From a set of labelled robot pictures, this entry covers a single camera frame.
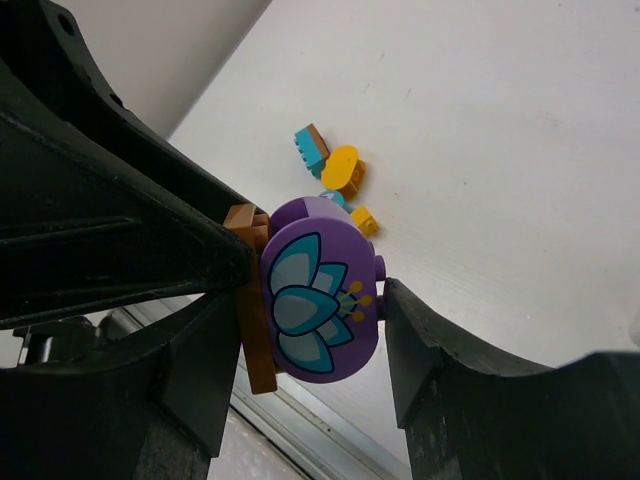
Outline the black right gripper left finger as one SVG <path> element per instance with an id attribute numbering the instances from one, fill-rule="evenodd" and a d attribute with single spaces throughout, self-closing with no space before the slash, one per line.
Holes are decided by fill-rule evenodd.
<path id="1" fill-rule="evenodd" d="M 240 348 L 241 197 L 127 110 L 73 15 L 1 5 L 1 326 L 69 334 L 1 373 L 5 479 L 203 479 Z"/>

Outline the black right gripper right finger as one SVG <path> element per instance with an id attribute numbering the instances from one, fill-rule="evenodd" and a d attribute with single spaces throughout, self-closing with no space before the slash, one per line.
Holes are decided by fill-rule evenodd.
<path id="1" fill-rule="evenodd" d="M 385 336 L 416 479 L 635 479 L 639 357 L 558 368 L 501 350 L 388 279 Z"/>

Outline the purple flower lego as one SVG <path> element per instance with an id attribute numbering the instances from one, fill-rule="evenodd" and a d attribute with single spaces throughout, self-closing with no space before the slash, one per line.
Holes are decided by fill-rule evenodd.
<path id="1" fill-rule="evenodd" d="M 307 196 L 271 215 L 234 205 L 224 225 L 250 249 L 235 305 L 252 393 L 276 391 L 280 373 L 327 384 L 362 369 L 386 314 L 386 266 L 347 211 Z"/>

